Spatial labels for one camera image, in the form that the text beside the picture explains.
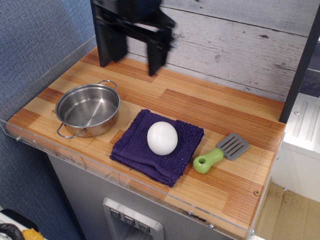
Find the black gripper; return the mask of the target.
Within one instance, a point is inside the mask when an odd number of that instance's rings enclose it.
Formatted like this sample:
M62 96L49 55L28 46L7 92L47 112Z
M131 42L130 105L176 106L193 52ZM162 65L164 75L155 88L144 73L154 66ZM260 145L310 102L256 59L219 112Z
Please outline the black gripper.
M128 53L127 37L147 44L149 75L166 63L175 21L161 10L161 0L116 0L116 11L105 13L105 38L113 61Z

